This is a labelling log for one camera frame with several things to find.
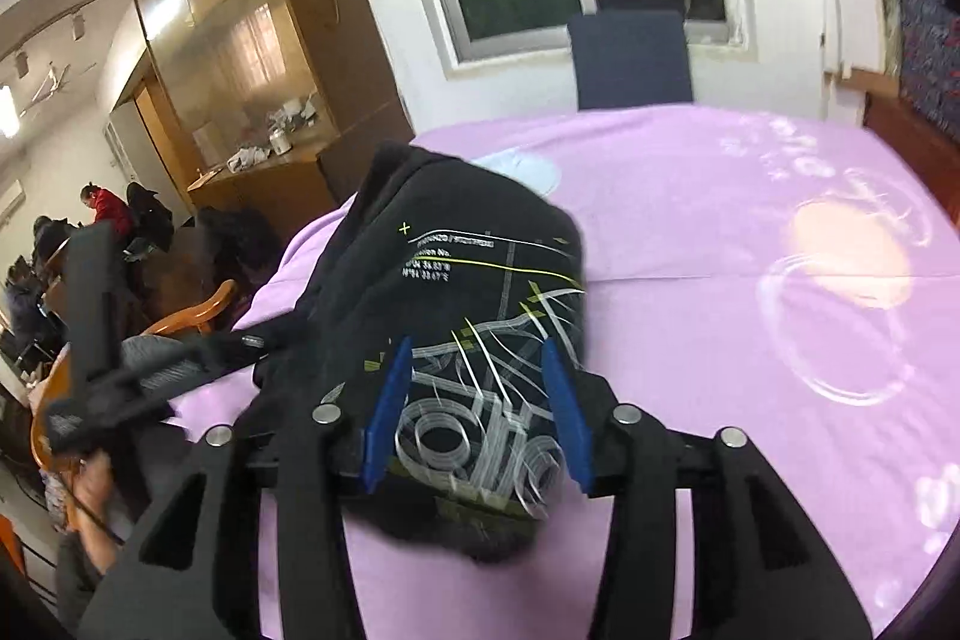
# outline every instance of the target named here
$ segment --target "person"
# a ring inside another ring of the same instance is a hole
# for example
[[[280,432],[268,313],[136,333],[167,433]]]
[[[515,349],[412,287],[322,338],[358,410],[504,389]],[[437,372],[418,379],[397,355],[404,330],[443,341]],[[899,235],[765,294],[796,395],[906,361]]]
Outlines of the person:
[[[73,233],[74,227],[71,226],[66,218],[53,220],[48,215],[40,215],[34,221],[34,256],[32,265],[38,276],[43,277],[42,271],[50,257],[56,253],[61,244],[67,241],[67,238]]]
[[[80,201],[96,212],[93,223],[109,220],[119,247],[126,247],[133,232],[133,214],[123,199],[106,188],[88,183],[80,190]]]
[[[165,336],[132,336],[120,346],[121,362],[125,366],[149,362],[176,345],[175,339]],[[181,362],[156,377],[170,381],[196,371],[191,362]],[[188,449],[181,430],[170,424],[153,424],[138,432],[138,461],[152,493],[167,485]],[[61,538],[55,574],[59,619],[72,634],[77,634],[83,613],[120,551],[105,529],[116,525],[115,490],[112,465],[103,451],[93,453],[72,482],[73,496],[82,506],[71,515],[71,528]]]
[[[37,343],[56,355],[62,346],[61,338],[40,311],[43,286],[23,256],[7,270],[4,295],[18,351],[23,353],[31,344]]]

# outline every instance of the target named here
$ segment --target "pink tablecloth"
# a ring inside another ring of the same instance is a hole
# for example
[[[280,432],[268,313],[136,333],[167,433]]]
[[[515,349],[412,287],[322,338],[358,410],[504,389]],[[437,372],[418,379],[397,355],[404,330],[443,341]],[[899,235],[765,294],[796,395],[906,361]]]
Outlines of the pink tablecloth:
[[[853,583],[875,632],[960,512],[960,244],[868,132],[655,107],[454,126],[418,145],[526,182],[586,239],[587,368],[676,429],[746,429]],[[245,323],[290,309],[343,210],[301,231]],[[251,370],[179,400],[192,437],[236,418]],[[692,554],[680,497],[674,635]],[[347,523],[371,640],[582,640],[610,520],[568,485],[534,552],[481,568]],[[280,637],[275,508],[263,504],[261,620]]]

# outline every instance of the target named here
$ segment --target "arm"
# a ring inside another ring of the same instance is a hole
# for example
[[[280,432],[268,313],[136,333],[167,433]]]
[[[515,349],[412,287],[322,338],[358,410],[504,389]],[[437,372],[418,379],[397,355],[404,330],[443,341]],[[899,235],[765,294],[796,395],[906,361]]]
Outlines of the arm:
[[[100,521],[106,519],[107,500],[113,490],[113,479],[110,474],[110,459],[106,453],[99,451],[86,463],[80,477],[74,483],[74,494]],[[96,522],[77,509],[77,531],[83,550],[89,557],[96,570],[104,575],[117,557],[116,544],[107,536],[107,533]]]

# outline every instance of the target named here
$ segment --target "red jacket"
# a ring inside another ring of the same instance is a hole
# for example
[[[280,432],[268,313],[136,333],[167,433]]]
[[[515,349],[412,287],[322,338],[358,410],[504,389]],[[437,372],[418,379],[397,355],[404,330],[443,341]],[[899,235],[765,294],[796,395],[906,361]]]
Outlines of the red jacket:
[[[93,209],[97,212],[97,217],[93,218],[93,223],[98,220],[112,220],[113,232],[117,239],[125,239],[133,231],[133,216],[128,207],[119,196],[112,194],[106,188],[101,188],[93,197]]]

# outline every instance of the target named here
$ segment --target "blue chair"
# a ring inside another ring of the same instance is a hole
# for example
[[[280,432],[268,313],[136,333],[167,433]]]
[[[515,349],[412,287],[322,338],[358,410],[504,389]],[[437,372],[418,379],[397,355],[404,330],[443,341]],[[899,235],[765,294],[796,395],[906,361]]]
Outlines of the blue chair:
[[[693,101],[678,12],[614,9],[577,15],[568,30],[581,110]]]

